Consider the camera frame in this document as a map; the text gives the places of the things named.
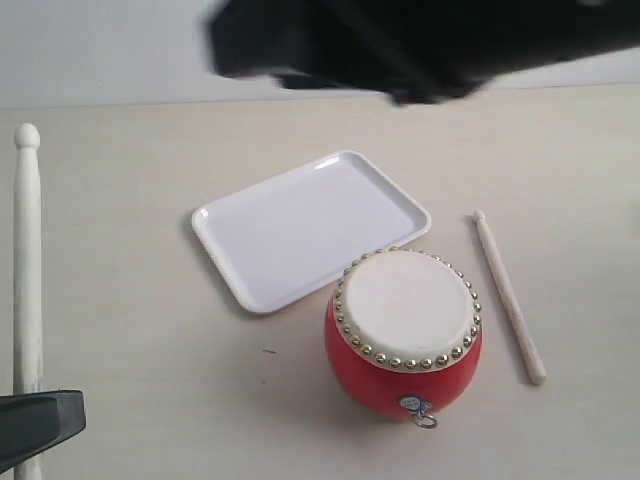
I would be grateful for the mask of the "black robot arm one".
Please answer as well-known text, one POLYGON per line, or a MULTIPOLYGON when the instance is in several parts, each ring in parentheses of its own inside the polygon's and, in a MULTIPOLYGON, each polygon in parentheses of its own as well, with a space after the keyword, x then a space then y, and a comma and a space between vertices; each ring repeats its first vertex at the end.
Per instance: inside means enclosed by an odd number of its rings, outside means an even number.
POLYGON ((1 218, 14 127, 40 131, 45 381, 83 392, 83 433, 49 479, 602 479, 639 475, 639 90, 484 94, 552 40, 639 35, 635 1, 306 1, 452 100, 106 107, 1 116, 1 218), (188 214, 340 147, 433 215, 418 246, 479 291, 478 373, 428 433, 349 399, 322 338, 327 289, 257 316, 188 214))

